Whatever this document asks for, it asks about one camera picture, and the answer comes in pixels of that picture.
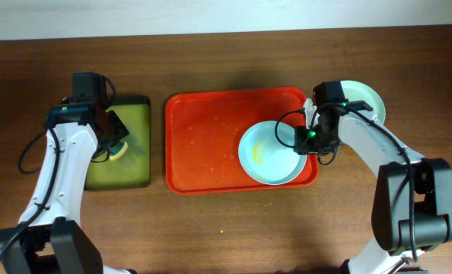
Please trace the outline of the white plate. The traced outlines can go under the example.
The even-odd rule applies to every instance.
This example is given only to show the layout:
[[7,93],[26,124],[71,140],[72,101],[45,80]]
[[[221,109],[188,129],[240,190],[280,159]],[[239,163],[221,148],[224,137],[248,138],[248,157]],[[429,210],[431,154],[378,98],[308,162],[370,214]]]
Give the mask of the white plate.
[[315,114],[317,106],[314,104],[314,102],[311,98],[308,98],[305,100],[303,108],[304,108],[304,114],[305,114],[305,124],[306,124],[306,127],[309,129],[311,123],[313,123],[313,124],[317,123],[316,118],[318,117],[318,115]]

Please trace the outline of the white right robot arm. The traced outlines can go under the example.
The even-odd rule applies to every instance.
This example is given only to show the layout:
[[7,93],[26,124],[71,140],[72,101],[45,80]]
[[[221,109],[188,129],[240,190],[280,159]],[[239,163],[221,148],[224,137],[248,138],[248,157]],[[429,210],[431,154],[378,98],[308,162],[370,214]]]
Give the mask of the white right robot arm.
[[295,130],[294,150],[335,154],[352,148],[377,178],[371,227],[374,236],[341,273],[395,273],[452,241],[452,169],[403,144],[363,100],[314,103],[302,109],[307,126]]

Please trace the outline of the yellow green sponge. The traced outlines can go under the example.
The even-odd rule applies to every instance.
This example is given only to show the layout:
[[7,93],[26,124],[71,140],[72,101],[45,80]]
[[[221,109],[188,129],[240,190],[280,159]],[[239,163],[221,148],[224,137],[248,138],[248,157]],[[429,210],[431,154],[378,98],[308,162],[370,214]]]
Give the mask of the yellow green sponge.
[[109,160],[115,161],[118,158],[122,157],[126,153],[126,150],[128,149],[128,147],[129,146],[128,146],[127,142],[124,142],[124,141],[117,142],[109,150]]

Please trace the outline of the green plate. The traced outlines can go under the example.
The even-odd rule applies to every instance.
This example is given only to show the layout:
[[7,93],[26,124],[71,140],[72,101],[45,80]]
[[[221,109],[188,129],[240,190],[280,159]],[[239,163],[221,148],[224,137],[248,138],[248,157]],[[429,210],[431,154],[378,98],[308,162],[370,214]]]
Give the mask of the green plate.
[[386,108],[379,94],[368,85],[353,80],[340,81],[345,98],[349,101],[363,100],[370,105],[382,124],[386,119]]

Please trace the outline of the light blue plate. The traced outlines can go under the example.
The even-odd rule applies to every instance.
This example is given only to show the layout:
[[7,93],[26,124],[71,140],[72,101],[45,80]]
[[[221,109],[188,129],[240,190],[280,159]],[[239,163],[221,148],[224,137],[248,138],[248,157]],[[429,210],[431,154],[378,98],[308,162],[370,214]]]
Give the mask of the light blue plate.
[[241,137],[238,157],[241,167],[254,180],[280,186],[297,178],[307,164],[307,156],[292,148],[294,128],[276,121],[251,126]]

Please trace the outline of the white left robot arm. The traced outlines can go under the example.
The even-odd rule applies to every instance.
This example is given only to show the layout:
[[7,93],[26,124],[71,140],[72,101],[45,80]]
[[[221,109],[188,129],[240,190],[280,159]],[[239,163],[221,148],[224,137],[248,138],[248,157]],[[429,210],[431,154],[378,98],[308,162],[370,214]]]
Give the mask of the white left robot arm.
[[81,228],[91,160],[114,144],[117,117],[97,104],[57,105],[45,120],[46,153],[17,226],[0,230],[7,273],[115,273]]

